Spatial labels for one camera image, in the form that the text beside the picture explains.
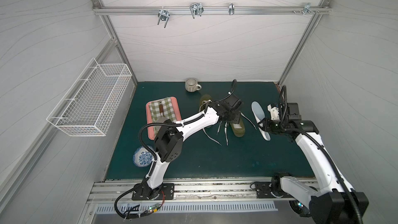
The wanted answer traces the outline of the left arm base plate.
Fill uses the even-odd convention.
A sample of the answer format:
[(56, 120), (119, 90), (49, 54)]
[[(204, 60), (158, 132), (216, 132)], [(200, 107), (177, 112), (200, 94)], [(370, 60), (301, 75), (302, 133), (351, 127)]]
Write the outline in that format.
[(131, 199), (133, 201), (146, 200), (173, 200), (175, 184), (163, 183), (160, 186), (152, 189), (148, 183), (136, 184), (132, 191)]

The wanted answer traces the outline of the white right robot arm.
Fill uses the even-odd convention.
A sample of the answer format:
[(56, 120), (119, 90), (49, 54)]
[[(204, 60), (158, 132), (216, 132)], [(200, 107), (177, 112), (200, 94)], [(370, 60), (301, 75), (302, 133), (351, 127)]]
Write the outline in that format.
[(342, 175), (326, 150), (316, 125), (310, 120), (302, 120), (298, 104), (269, 105), (269, 118), (258, 102), (252, 102), (251, 109), (265, 140), (270, 141), (272, 134), (278, 134), (296, 143), (319, 185), (316, 190), (289, 173), (277, 173), (269, 185), (272, 195), (276, 198), (292, 196), (292, 209), (298, 215), (311, 217), (316, 224), (363, 223), (368, 198), (365, 193), (356, 191)]

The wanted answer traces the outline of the olive green shoe white laces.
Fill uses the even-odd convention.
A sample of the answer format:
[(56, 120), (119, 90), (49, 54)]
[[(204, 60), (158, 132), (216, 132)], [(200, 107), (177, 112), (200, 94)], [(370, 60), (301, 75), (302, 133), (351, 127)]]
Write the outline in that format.
[[(212, 97), (209, 94), (203, 95), (200, 98), (200, 102), (199, 102), (199, 112), (202, 112), (205, 110), (205, 107), (207, 106), (208, 103), (210, 103), (212, 101)], [(207, 136), (207, 138), (209, 138), (211, 141), (215, 142), (218, 145), (221, 145), (217, 140), (213, 139), (212, 137), (210, 137), (205, 129), (202, 129), (202, 131), (204, 132), (204, 134)]]

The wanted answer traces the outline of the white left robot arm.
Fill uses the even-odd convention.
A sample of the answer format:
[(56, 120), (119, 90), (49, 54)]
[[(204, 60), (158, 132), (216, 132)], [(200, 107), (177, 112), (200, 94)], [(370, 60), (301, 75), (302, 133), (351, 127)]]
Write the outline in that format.
[[(221, 121), (238, 124), (242, 105), (242, 100), (230, 93), (220, 100), (206, 102), (202, 111), (184, 120), (172, 122), (167, 119), (143, 126), (138, 133), (138, 140), (153, 156), (150, 170), (143, 179), (144, 186), (154, 191), (163, 184), (169, 164), (178, 158), (183, 142), (190, 136)], [(159, 126), (160, 130), (154, 139), (155, 149), (152, 150), (145, 144), (142, 135), (149, 127), (155, 126)]]

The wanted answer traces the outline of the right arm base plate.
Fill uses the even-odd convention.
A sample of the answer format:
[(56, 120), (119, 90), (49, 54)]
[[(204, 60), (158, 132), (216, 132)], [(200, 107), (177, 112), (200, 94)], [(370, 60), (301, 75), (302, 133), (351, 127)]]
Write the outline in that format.
[(293, 197), (285, 193), (281, 192), (273, 192), (271, 188), (271, 182), (264, 181), (254, 181), (250, 184), (250, 189), (255, 192), (257, 199), (292, 199)]

